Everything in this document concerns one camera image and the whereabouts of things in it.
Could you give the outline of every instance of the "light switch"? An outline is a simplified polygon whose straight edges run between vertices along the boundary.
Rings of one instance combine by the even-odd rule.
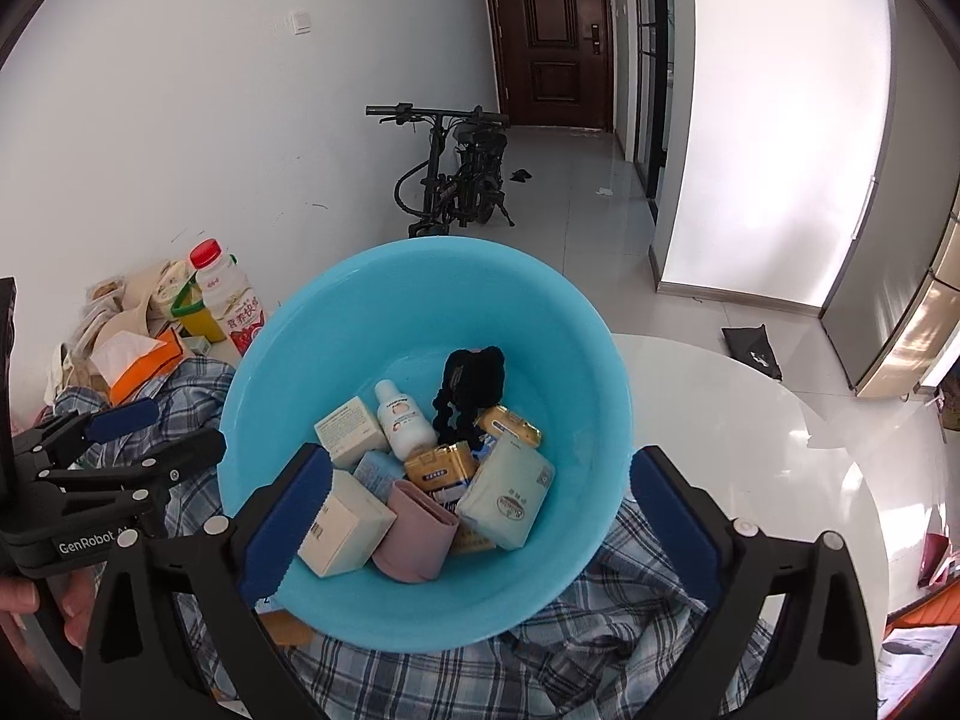
[[[296,13],[292,14],[291,21],[294,25],[295,35],[302,35],[310,31],[312,25],[310,22],[310,14],[305,10],[298,10]]]

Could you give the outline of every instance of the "plastic bottle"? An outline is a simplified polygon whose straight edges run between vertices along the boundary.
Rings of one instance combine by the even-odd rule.
[[[397,459],[405,461],[437,445],[437,434],[414,399],[402,394],[389,379],[377,382],[373,390],[380,401],[376,417]]]
[[[213,238],[190,252],[190,262],[197,269],[203,304],[237,351],[245,354],[266,319],[246,274]]]

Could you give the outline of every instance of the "bicycle handlebar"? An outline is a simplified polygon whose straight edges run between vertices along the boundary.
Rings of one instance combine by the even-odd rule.
[[[498,124],[500,127],[510,127],[510,118],[500,114],[485,111],[479,105],[472,111],[445,111],[437,108],[414,108],[413,103],[397,103],[397,105],[368,105],[367,116],[397,116],[397,117],[455,117],[457,119],[475,119],[479,122]]]

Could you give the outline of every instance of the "red object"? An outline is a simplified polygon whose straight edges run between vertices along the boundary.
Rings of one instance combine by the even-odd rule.
[[[940,561],[947,555],[950,540],[939,533],[928,533],[923,541],[923,558],[920,560],[920,579],[918,587],[925,587],[933,579],[933,572],[940,565]]]
[[[233,341],[233,345],[237,347],[237,351],[240,352],[241,357],[247,354],[247,349],[250,348],[253,339],[256,338],[257,334],[263,329],[263,325],[266,322],[267,319],[261,311],[260,318],[256,322],[248,325],[243,330],[230,333],[230,340]]]
[[[194,268],[199,270],[200,268],[206,268],[223,253],[224,250],[222,250],[220,244],[215,239],[208,238],[201,244],[196,245],[194,250],[190,252],[190,262]]]

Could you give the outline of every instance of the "human hand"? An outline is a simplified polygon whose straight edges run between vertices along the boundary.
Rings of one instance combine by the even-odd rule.
[[[86,643],[95,599],[93,572],[89,568],[74,571],[59,606],[64,613],[64,636],[80,649]],[[37,659],[23,640],[20,626],[13,615],[33,614],[39,608],[40,594],[31,581],[0,578],[0,629],[7,635],[21,661],[31,670],[37,668]]]

